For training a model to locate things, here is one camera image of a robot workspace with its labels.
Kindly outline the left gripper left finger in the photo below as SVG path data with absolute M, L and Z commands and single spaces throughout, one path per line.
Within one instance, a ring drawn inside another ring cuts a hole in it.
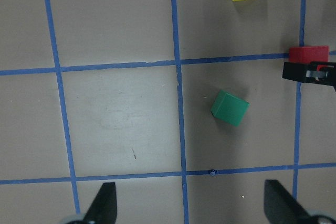
M 103 183 L 87 212 L 65 217 L 60 223 L 107 223 L 117 220 L 117 190 L 115 182 Z

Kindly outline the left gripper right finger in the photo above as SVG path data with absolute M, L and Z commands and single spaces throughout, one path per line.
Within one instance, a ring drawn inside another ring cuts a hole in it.
M 308 213 L 275 179 L 264 182 L 264 213 L 269 223 L 335 223 L 323 214 Z

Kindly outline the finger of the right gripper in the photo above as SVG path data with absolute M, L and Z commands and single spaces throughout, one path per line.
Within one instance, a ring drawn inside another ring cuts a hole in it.
M 285 62 L 283 64 L 282 77 L 300 83 L 335 87 L 335 62 Z

